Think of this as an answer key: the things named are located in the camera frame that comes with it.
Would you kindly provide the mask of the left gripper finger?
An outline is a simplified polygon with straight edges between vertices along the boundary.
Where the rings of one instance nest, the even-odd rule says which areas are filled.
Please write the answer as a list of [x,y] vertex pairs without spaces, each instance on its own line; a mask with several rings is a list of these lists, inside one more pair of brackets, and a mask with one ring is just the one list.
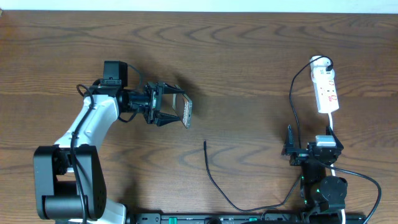
[[167,114],[160,111],[157,111],[154,114],[154,123],[157,126],[164,126],[166,124],[173,123],[176,121],[180,121],[180,118],[176,115]]
[[163,94],[184,94],[185,91],[179,87],[171,86],[167,83],[162,83]]

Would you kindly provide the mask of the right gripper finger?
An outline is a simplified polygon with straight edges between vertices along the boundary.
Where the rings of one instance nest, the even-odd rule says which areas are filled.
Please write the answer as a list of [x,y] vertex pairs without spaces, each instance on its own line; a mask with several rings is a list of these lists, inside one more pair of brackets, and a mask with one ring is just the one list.
[[337,146],[341,146],[342,143],[340,142],[340,140],[336,137],[334,131],[332,130],[331,126],[327,126],[326,127],[326,135],[327,136],[332,136],[334,141],[336,142]]
[[283,145],[283,150],[290,150],[294,148],[294,135],[291,125],[287,126],[287,134]]

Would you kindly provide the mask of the bronze Galaxy smartphone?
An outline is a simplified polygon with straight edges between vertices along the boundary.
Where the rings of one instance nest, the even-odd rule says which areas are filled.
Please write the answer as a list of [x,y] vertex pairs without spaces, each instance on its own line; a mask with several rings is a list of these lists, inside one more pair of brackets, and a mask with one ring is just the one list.
[[182,124],[189,129],[192,120],[193,103],[188,95],[185,92],[174,93],[172,108],[180,118]]

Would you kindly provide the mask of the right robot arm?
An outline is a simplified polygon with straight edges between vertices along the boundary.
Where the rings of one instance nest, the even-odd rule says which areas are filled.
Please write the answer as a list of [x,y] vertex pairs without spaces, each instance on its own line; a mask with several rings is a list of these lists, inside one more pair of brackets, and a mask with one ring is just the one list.
[[291,126],[282,153],[290,157],[290,165],[301,167],[300,193],[305,209],[302,213],[304,222],[346,223],[345,198],[348,183],[335,174],[327,175],[326,170],[338,159],[344,149],[331,127],[325,135],[318,135],[314,142],[309,142],[305,149],[295,146]]

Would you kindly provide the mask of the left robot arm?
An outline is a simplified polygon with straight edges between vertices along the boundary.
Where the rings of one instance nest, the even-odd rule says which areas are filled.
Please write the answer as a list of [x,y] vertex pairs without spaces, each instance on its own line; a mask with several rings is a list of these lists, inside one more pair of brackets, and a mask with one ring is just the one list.
[[134,223],[127,206],[107,196],[98,151],[122,113],[141,113],[148,124],[191,125],[192,100],[178,85],[149,82],[128,90],[130,64],[106,61],[103,77],[77,85],[83,107],[68,131],[51,146],[36,149],[35,199],[38,216],[57,223]]

